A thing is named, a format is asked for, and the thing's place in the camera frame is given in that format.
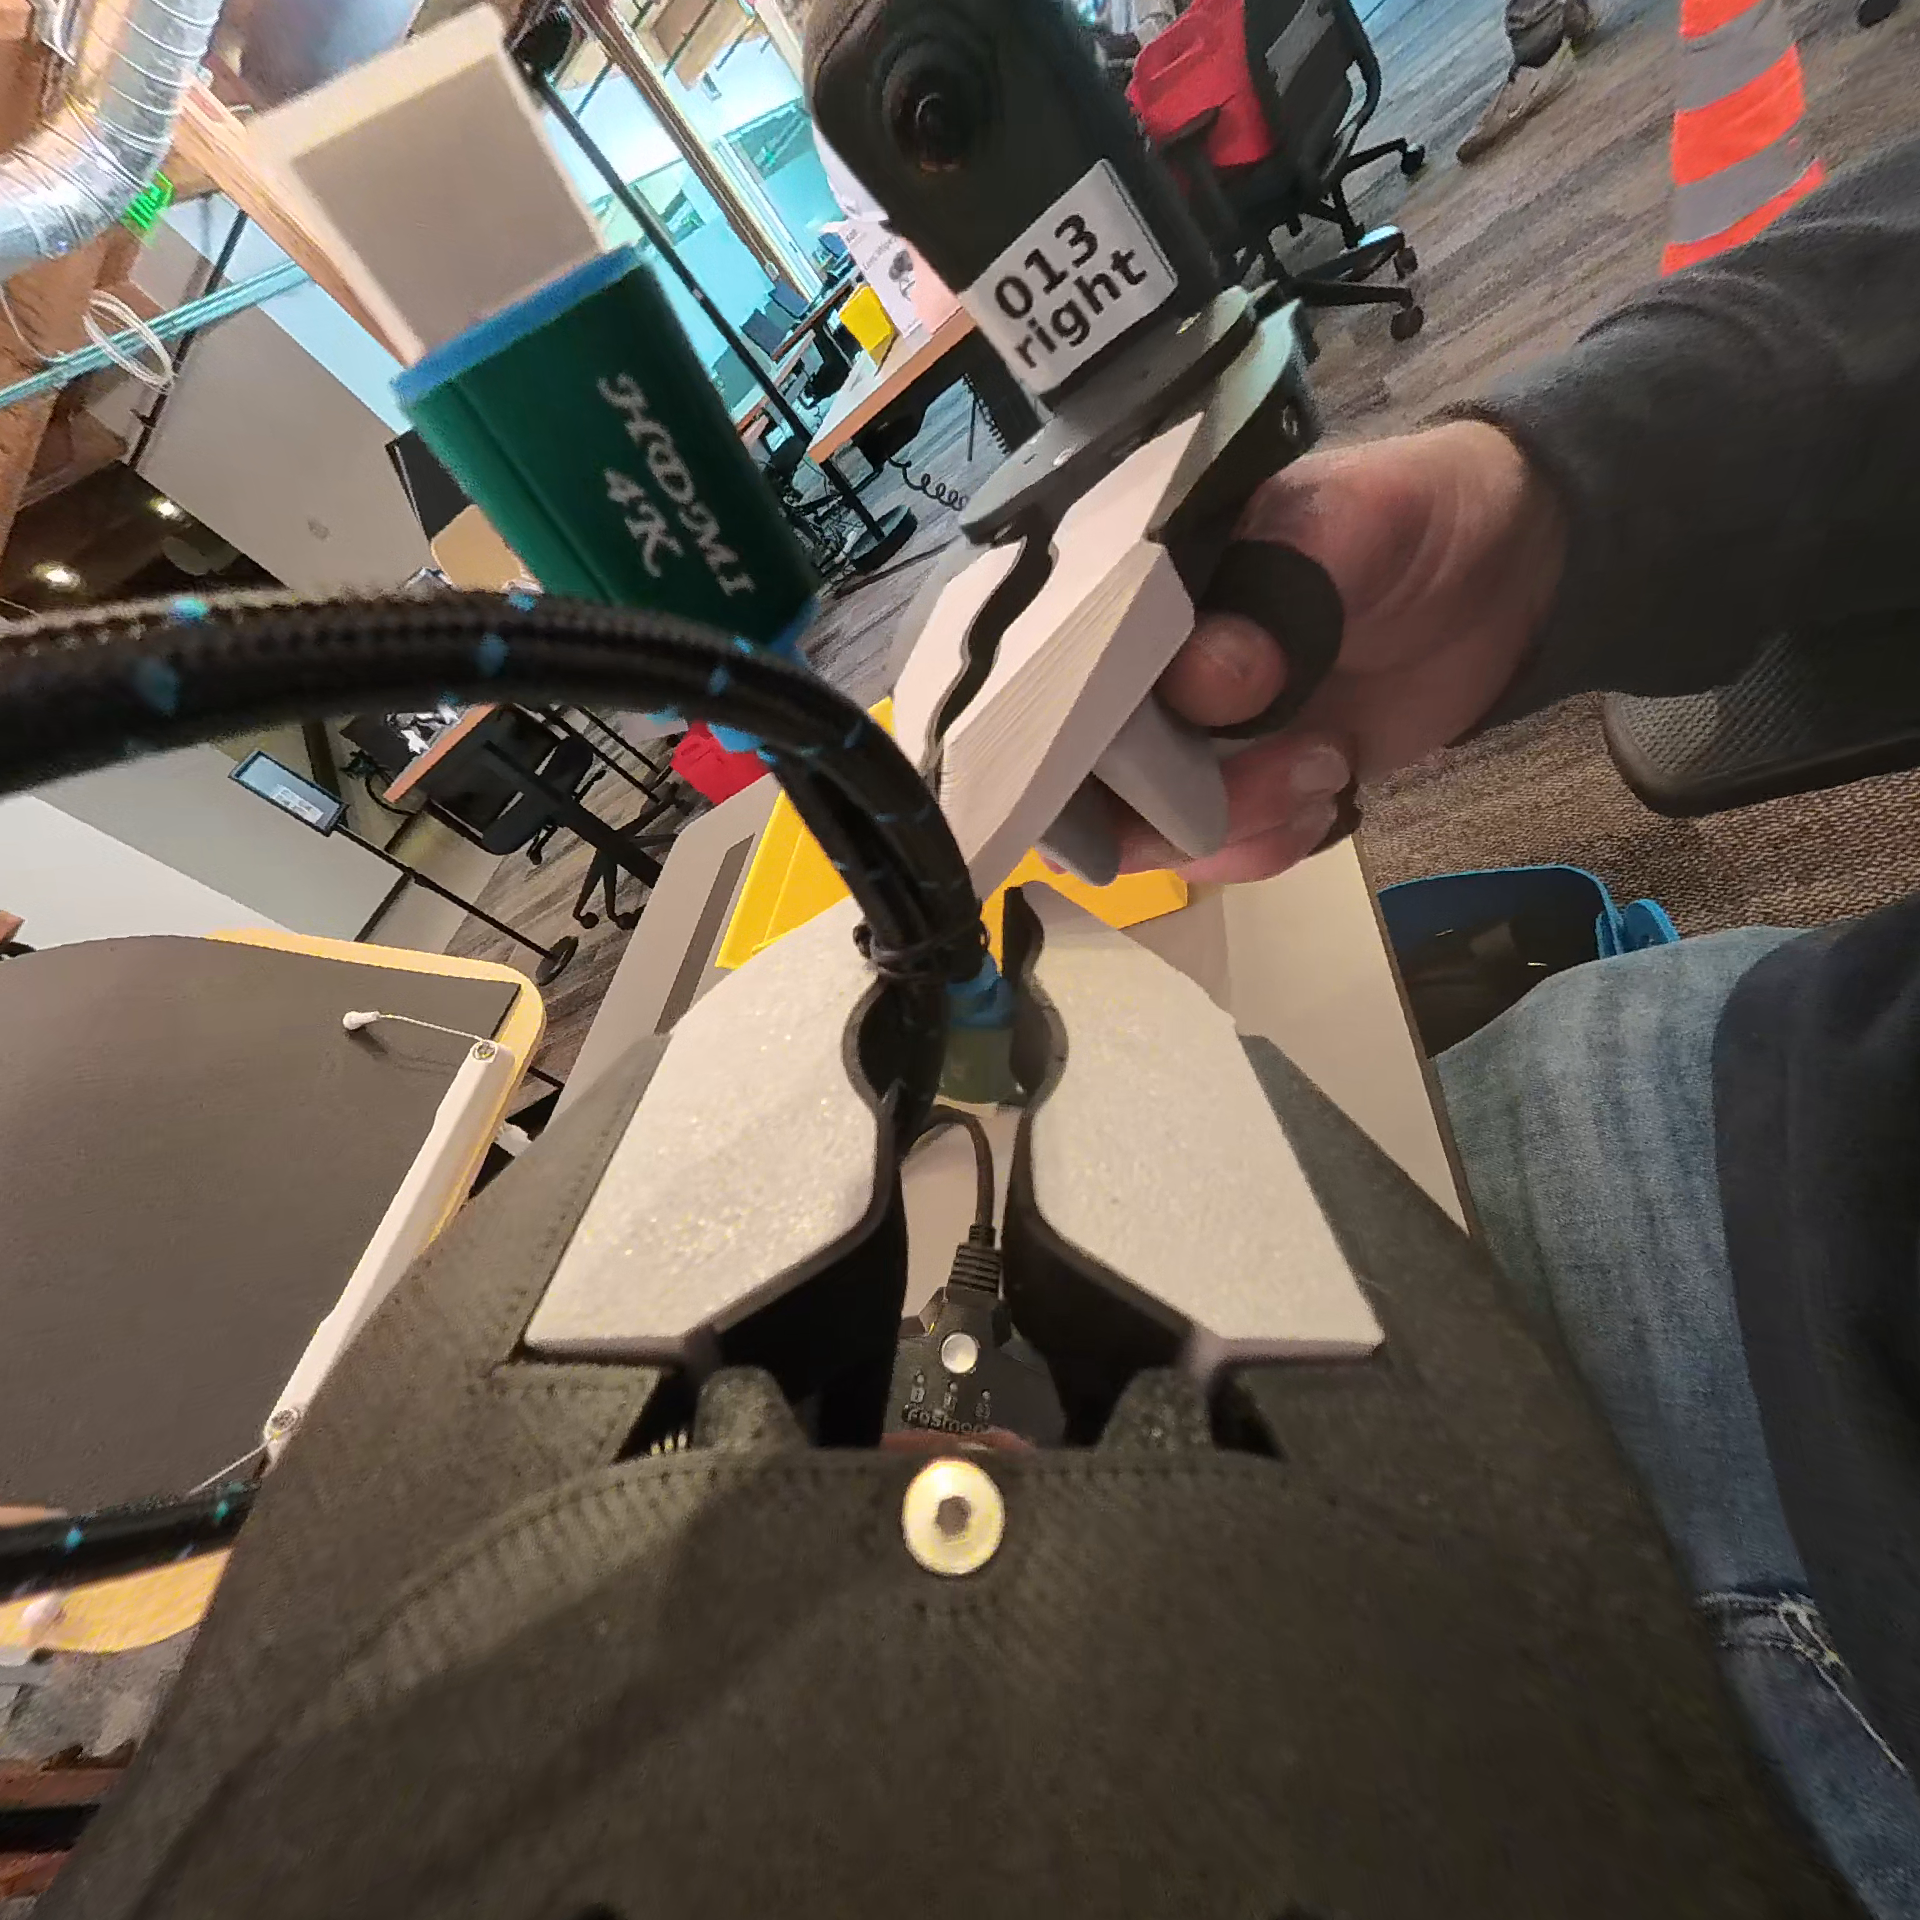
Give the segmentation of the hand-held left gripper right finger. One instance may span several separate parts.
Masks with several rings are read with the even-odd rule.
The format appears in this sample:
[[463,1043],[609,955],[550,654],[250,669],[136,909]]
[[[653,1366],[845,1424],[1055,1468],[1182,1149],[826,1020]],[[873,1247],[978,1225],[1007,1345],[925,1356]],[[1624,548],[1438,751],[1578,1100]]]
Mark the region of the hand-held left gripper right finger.
[[1207,988],[1046,884],[1007,893],[1007,981],[1007,1307],[1065,1440],[1146,1374],[1209,1417],[1264,1369],[1372,1363],[1376,1310]]

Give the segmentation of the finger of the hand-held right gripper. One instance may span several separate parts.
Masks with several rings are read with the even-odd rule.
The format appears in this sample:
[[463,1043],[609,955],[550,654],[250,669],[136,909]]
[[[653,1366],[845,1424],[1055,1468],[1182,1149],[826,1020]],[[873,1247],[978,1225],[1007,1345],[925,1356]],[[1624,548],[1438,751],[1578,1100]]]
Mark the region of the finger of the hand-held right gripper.
[[1182,857],[1201,852],[1201,739],[1154,702],[1192,601],[1146,533],[1199,422],[1164,430],[1066,510],[1040,592],[938,729],[936,801],[978,895],[1007,883],[1090,782]]
[[1048,539],[959,544],[932,569],[896,637],[896,744],[936,785],[943,739],[1040,644]]

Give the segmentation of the black twist tie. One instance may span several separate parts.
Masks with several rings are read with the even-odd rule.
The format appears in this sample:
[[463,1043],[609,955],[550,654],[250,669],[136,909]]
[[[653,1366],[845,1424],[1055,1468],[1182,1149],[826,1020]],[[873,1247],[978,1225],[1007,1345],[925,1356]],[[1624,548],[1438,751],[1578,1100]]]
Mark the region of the black twist tie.
[[959,989],[991,964],[983,921],[916,939],[885,939],[873,924],[861,921],[854,925],[854,949],[877,977],[914,989]]

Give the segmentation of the blue-flecked HDMI cable green plugs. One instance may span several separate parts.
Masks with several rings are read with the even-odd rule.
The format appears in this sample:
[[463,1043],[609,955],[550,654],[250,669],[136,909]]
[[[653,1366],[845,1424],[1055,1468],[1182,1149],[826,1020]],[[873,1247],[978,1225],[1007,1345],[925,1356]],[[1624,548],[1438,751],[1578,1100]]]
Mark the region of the blue-flecked HDMI cable green plugs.
[[761,748],[885,939],[969,928],[980,901],[936,801],[800,659],[816,582],[655,278],[633,249],[519,273],[398,395],[538,592],[229,595],[22,621],[4,644],[4,792],[309,710],[608,697]]

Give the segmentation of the person's right forearm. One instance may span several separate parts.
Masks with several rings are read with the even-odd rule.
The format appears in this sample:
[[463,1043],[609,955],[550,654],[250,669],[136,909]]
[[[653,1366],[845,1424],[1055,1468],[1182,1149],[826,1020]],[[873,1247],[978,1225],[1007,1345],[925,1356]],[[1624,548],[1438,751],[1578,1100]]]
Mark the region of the person's right forearm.
[[1455,415],[1509,436],[1565,526],[1485,729],[1586,693],[1697,693],[1783,632],[1913,614],[1914,134]]

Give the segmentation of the person's right hand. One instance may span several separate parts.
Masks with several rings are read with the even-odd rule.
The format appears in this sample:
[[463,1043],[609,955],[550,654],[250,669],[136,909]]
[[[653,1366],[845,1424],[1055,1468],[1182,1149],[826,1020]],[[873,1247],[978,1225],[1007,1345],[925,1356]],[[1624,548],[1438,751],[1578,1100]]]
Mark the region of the person's right hand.
[[1557,493],[1478,419],[1308,452],[1245,501],[1231,534],[1328,575],[1338,652],[1289,727],[1225,760],[1222,846],[1182,860],[1125,814],[1129,872],[1230,884],[1305,861],[1336,828],[1346,789],[1444,749],[1500,705],[1551,611],[1568,544]]

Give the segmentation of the red bag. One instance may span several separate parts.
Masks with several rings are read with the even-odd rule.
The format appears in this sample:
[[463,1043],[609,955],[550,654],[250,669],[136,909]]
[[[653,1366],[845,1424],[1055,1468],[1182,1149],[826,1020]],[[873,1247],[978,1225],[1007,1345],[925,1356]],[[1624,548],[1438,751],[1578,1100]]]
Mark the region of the red bag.
[[1218,168],[1240,168],[1276,151],[1245,49],[1244,5],[1190,5],[1146,40],[1127,81],[1136,121],[1167,139],[1207,113],[1207,156]]

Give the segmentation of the low red basket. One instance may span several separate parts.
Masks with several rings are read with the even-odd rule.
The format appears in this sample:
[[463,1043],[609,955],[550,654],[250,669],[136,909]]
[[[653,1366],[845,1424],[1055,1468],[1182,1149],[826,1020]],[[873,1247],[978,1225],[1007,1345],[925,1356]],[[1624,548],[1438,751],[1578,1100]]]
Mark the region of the low red basket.
[[756,751],[724,744],[706,725],[687,725],[670,756],[670,769],[710,807],[767,776]]

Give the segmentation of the yellow plastic bin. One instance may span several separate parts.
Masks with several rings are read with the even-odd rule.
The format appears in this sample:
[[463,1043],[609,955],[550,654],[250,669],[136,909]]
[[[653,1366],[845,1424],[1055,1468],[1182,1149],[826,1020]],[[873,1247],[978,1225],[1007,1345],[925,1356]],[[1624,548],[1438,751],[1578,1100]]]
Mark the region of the yellow plastic bin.
[[[1114,931],[1164,921],[1189,905],[1185,883],[1170,870],[1125,872],[1109,884],[1088,884],[1066,870],[1053,870],[1038,849],[1031,849],[983,907],[994,960],[1000,960],[1004,899],[1028,884],[1053,889]],[[776,800],[743,875],[712,961],[724,971],[736,971],[785,932],[806,925],[845,899],[847,886],[809,828],[800,822],[791,800]]]

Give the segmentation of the black swivel chair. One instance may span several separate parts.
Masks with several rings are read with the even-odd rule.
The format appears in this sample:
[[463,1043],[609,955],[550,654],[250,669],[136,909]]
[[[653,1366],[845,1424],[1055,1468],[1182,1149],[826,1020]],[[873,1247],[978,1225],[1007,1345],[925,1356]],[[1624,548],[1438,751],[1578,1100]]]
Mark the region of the black swivel chair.
[[1348,179],[1393,159],[1423,168],[1421,145],[1391,136],[1362,143],[1383,99],[1376,47],[1348,3],[1239,3],[1245,49],[1276,151],[1218,168],[1207,143],[1213,117],[1167,139],[1144,132],[1207,237],[1221,278],[1308,308],[1376,303],[1396,343],[1423,327],[1410,291],[1417,255],[1396,225],[1364,230]]

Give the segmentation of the blue waste bin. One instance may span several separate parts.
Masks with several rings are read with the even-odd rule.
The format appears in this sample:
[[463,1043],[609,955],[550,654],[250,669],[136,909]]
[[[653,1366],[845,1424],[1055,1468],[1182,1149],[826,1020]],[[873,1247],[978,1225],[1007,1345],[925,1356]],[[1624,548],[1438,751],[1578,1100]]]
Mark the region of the blue waste bin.
[[1376,901],[1429,1059],[1550,975],[1680,936],[1656,901],[1615,901],[1594,872],[1564,861],[1401,880]]

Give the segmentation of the person's jeans leg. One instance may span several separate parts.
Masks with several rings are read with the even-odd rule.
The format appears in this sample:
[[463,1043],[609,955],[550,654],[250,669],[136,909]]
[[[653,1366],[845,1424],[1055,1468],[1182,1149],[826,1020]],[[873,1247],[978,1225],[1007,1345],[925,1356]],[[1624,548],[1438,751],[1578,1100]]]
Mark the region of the person's jeans leg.
[[1772,1781],[1864,1912],[1914,1916],[1918,1765],[1866,1716],[1808,1587],[1722,1240],[1716,1025],[1741,974],[1808,931],[1574,967],[1434,1070],[1495,1259],[1633,1464]]

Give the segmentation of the small standing display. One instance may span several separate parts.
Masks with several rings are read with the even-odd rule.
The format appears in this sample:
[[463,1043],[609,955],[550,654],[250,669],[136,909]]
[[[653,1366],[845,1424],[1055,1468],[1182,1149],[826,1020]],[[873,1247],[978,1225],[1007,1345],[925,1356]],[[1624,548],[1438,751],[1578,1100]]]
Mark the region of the small standing display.
[[240,759],[230,768],[230,779],[321,837],[335,833],[344,822],[344,801],[337,796],[264,751]]

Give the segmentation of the person's dark sweater torso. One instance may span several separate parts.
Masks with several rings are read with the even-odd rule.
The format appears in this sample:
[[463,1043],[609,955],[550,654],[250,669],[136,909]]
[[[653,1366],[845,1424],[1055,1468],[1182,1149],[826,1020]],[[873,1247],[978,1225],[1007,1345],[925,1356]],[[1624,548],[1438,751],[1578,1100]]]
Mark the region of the person's dark sweater torso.
[[1918,901],[1790,936],[1711,1054],[1766,1461],[1866,1716],[1918,1752]]

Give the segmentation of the orange traffic cone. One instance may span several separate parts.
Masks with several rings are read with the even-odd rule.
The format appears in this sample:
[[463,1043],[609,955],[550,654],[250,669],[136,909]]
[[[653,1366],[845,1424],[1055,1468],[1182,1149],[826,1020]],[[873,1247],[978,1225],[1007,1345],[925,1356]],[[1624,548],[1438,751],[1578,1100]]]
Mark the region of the orange traffic cone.
[[1783,3],[1681,3],[1662,277],[1740,249],[1822,185]]

